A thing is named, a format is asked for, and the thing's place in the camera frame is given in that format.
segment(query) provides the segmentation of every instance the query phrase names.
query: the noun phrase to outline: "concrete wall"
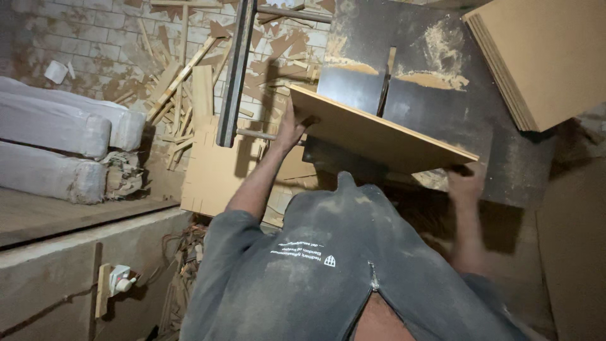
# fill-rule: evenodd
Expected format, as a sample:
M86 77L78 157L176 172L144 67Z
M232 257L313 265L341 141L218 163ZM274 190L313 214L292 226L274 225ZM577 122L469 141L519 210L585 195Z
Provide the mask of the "concrete wall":
M21 323L67 295L69 302L30 320L4 340L87 340L96 242L102 262L142 272L131 291L110 299L108 314L95 323L96 341L146 337L158 324L174 272L162 261L162 236L179 233L191 213L178 208L0 253L0 331ZM176 244L170 243L172 256ZM159 272L145 281L160 266Z

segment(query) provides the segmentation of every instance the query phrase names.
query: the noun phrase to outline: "stack of mdf boards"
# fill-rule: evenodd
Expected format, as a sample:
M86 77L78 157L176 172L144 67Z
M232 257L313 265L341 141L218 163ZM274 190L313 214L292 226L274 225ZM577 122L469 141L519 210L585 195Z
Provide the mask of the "stack of mdf boards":
M606 101L606 1L494 0L463 19L520 130Z

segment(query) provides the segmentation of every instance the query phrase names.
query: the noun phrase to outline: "toilet paper roll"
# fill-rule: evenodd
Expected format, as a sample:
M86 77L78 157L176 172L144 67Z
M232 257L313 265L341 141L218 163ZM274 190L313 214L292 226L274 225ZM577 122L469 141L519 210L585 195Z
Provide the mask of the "toilet paper roll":
M67 71L67 66L58 61L51 61L48 68L46 68L46 72L44 72L44 76L56 84L61 84L65 78L65 75L67 74Z

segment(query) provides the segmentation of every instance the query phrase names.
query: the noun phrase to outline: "metal frame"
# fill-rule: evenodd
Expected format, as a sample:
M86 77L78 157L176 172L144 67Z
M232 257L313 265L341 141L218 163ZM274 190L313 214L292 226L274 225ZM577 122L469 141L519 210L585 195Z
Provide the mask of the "metal frame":
M240 111L240 99L244 87L244 76L248 61L248 47L253 33L255 14L267 13L287 16L291 18L306 19L330 23L332 18L327 15L301 13L293 10L282 10L269 6L257 7L257 0L240 0L236 14L236 30L231 44L230 54L233 56L227 68L227 81L221 107L221 117L217 131L216 143L221 147L233 147L236 136L236 123Z

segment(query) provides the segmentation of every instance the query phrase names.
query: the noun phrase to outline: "hand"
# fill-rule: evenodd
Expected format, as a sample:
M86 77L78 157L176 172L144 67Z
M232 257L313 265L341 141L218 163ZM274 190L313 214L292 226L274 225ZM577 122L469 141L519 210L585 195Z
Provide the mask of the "hand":
M476 205L482 191L484 190L484 179L486 177L486 166L480 162L466 165L473 175L463 175L448 170L448 196L455 206Z
M280 148L283 152L288 153L297 145L301 136L307 127L315 123L317 118L310 116L303 122L297 122L295 117L295 109L291 98L288 98L286 103L286 112L282 115L280 126L278 127L278 136L274 145Z

